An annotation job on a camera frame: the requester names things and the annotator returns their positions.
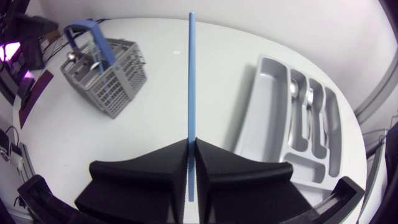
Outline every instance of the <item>white wall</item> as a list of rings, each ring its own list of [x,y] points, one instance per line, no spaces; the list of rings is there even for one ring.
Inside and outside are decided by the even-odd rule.
[[[26,14],[30,16],[41,16],[44,17],[42,5],[40,0],[30,0],[29,5],[26,9]]]
[[[8,128],[12,124],[12,105],[0,93],[0,129]]]
[[[40,0],[47,18],[164,17],[232,27],[284,44],[317,64],[357,108],[377,85],[397,43],[377,0]]]

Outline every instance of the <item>tray compartment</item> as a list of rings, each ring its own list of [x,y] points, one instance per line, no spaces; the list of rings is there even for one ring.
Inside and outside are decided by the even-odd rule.
[[[290,120],[288,144],[293,149],[303,152],[307,150],[307,96],[308,80],[296,69],[290,70],[292,93],[292,113]]]
[[[235,153],[255,161],[277,162],[290,122],[290,73],[285,65],[267,57],[260,57],[259,65],[249,102],[250,114]]]

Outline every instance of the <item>blue handle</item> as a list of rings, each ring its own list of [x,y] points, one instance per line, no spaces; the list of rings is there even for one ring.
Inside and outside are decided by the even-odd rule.
[[[195,13],[189,14],[189,43],[188,43],[188,200],[193,202],[195,186]]]
[[[104,38],[104,35],[102,34],[102,32],[96,22],[89,21],[89,20],[76,20],[76,21],[73,21],[71,24],[67,25],[63,29],[65,35],[67,36],[67,38],[69,40],[70,45],[72,46],[72,48],[74,50],[76,50],[77,45],[69,31],[69,29],[71,29],[71,28],[88,29],[94,38],[95,44],[99,47],[100,51],[104,55],[105,60],[107,61],[108,65],[111,66],[116,61],[116,57],[112,53],[111,47],[109,46],[108,42]]]

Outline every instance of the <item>dishwasher basket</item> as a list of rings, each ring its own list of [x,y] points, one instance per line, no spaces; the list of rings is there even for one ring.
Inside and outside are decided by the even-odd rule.
[[[91,31],[95,44],[78,48],[69,33],[71,27]],[[135,42],[105,39],[96,22],[75,21],[65,28],[74,50],[61,71],[83,97],[115,118],[146,81],[144,57]]]

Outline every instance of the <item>gray plastic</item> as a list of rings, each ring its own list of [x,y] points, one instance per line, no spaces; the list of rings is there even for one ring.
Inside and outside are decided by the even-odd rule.
[[[88,44],[78,49],[78,60],[67,60],[61,71],[69,83],[89,102],[115,118],[135,97],[146,81],[144,58],[135,42],[106,39],[116,57],[109,66],[101,57],[104,72],[99,67],[90,69],[95,63]]]
[[[333,91],[261,55],[235,153],[254,161],[291,163],[292,182],[316,205],[340,178],[341,146]]]

